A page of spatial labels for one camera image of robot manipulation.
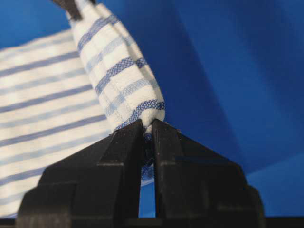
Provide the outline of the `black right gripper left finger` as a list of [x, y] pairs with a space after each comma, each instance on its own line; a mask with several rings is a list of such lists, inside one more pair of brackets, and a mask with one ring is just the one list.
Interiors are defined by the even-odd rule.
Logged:
[[18, 228], [119, 228], [138, 217], [143, 125], [136, 121], [45, 169]]

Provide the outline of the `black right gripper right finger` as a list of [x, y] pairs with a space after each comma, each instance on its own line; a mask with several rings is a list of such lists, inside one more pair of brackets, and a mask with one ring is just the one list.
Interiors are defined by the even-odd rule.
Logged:
[[155, 120], [156, 216], [165, 228], [263, 228], [258, 191], [231, 160]]

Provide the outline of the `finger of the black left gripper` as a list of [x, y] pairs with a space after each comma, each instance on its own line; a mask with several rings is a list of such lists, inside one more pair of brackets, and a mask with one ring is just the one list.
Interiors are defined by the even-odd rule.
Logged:
[[75, 0], [52, 0], [52, 2], [64, 9], [72, 20], [82, 20], [80, 10], [76, 5]]

